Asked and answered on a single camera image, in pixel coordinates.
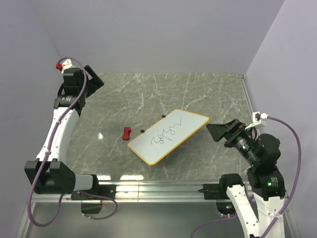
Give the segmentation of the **yellow framed whiteboard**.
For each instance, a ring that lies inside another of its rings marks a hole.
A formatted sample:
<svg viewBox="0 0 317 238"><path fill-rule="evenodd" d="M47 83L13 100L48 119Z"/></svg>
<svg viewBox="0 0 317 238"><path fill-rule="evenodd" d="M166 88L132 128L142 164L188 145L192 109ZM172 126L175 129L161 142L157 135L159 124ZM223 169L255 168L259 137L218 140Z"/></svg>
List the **yellow framed whiteboard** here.
<svg viewBox="0 0 317 238"><path fill-rule="evenodd" d="M131 140L127 147L153 166L209 122L201 114L176 109Z"/></svg>

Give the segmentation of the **red whiteboard eraser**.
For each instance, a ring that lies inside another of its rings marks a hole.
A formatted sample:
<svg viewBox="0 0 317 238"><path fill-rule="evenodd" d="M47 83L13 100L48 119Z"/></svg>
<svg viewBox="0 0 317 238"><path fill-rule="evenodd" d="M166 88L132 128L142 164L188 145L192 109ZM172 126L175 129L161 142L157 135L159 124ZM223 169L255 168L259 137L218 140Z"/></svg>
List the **red whiteboard eraser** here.
<svg viewBox="0 0 317 238"><path fill-rule="evenodd" d="M129 140L130 139L130 133L131 133L131 127L125 126L123 129L123 140Z"/></svg>

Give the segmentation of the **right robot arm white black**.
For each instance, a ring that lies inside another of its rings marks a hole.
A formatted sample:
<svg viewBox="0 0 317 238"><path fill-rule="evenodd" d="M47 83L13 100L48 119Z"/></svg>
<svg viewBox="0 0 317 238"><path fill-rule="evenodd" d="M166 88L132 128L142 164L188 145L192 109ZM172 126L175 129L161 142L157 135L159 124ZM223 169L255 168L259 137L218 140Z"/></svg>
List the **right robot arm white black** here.
<svg viewBox="0 0 317 238"><path fill-rule="evenodd" d="M281 153L280 141L270 134L257 135L263 119L246 125L237 119L225 124L207 124L215 142L225 140L226 148L235 148L249 164L247 177L257 212L251 207L246 188L238 174L222 175L219 194L229 198L246 238L285 237L281 208L285 203L285 185L276 163Z"/></svg>

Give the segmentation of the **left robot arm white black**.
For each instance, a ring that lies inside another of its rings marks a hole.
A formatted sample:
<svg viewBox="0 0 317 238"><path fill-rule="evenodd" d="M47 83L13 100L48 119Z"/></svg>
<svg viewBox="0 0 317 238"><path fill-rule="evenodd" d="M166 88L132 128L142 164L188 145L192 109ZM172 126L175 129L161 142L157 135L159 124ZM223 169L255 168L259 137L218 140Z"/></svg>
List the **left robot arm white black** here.
<svg viewBox="0 0 317 238"><path fill-rule="evenodd" d="M96 175L76 174L66 165L66 153L74 127L86 104L86 98L103 87L104 82L86 65L76 67L71 59L56 64L61 84L53 107L53 121L42 149L34 161L25 165L25 173L36 194L71 194L81 191L88 199L100 194Z"/></svg>

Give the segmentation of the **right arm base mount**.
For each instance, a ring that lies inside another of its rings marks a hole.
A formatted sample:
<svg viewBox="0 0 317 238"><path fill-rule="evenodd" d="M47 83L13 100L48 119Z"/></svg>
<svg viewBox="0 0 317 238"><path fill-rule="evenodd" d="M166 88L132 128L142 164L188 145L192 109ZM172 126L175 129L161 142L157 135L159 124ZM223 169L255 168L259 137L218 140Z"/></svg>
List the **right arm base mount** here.
<svg viewBox="0 0 317 238"><path fill-rule="evenodd" d="M204 200L214 200L216 209L220 214L230 217L236 215L233 203L229 201L228 196L222 192L218 183L205 183L203 184L203 188L199 189L198 192L204 195Z"/></svg>

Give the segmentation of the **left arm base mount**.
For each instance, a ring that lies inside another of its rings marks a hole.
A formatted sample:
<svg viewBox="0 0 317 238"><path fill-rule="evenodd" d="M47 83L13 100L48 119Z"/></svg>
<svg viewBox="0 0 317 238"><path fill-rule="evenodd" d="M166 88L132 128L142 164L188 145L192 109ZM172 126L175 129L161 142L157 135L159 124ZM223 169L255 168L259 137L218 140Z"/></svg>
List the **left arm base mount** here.
<svg viewBox="0 0 317 238"><path fill-rule="evenodd" d="M115 199L116 185L100 185L97 190L77 191L71 194L71 201L81 202L81 212L85 215L97 215L101 212L104 201Z"/></svg>

